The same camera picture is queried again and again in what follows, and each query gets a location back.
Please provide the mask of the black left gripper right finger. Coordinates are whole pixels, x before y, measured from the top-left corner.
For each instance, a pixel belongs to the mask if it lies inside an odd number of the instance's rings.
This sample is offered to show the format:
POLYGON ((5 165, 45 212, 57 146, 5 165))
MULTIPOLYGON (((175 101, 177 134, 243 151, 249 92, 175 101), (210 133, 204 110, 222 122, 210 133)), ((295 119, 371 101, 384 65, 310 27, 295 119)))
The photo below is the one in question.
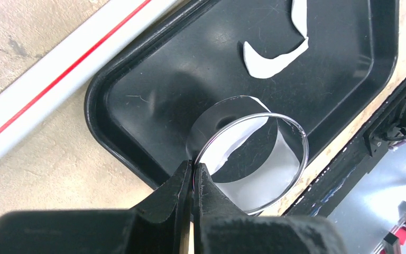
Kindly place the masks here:
POLYGON ((212 181, 204 164, 194 176, 195 253, 346 253, 325 217, 250 216, 212 181))

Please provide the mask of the white dough ball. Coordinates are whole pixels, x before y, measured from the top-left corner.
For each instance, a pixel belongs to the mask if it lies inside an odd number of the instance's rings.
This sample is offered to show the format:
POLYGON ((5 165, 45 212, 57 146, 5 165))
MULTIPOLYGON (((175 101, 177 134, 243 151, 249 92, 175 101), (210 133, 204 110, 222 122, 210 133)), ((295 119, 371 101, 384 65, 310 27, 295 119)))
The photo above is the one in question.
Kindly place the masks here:
MULTIPOLYGON (((241 110, 250 110, 246 115, 269 112, 270 110, 256 97, 244 96, 235 101, 240 102, 241 110)), ((266 117, 258 117, 251 120, 245 120, 229 128, 214 141, 207 152, 211 152, 208 158, 202 158, 201 161, 207 164, 210 174, 219 171, 227 162, 229 156, 258 129, 267 122, 266 117)))

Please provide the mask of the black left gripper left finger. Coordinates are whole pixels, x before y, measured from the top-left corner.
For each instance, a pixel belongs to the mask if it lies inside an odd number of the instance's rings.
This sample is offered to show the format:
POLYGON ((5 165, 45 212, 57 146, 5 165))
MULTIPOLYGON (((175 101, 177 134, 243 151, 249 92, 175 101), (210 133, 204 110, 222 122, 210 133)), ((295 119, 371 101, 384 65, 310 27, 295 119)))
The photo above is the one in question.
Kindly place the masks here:
POLYGON ((192 163, 128 210, 15 211, 0 217, 0 253, 187 253, 192 163))

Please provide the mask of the black baking tray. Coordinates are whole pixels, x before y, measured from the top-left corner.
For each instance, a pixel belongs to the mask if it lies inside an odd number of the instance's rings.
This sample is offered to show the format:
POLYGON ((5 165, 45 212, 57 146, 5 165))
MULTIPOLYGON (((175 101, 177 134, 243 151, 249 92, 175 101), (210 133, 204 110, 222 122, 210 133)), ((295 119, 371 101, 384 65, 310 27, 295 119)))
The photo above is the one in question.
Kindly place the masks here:
POLYGON ((308 1, 309 48, 268 79, 243 63, 302 41, 290 1, 190 1, 105 65, 85 96, 94 138, 157 188, 182 161, 199 115, 236 95, 295 119, 313 160, 383 90, 398 57, 398 1, 308 1))

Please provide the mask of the white dough scrap strip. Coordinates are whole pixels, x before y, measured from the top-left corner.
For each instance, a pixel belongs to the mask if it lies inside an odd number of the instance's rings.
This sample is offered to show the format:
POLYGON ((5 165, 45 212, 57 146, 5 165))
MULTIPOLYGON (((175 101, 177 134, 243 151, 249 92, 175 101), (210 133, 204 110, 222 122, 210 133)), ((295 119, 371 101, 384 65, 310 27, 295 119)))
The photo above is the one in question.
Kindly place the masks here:
POLYGON ((268 79, 284 70, 309 48, 308 5, 304 0, 293 0, 290 13, 291 21, 303 37, 303 41, 292 51, 266 58, 260 55, 247 41, 243 43, 243 62, 251 77, 268 79))

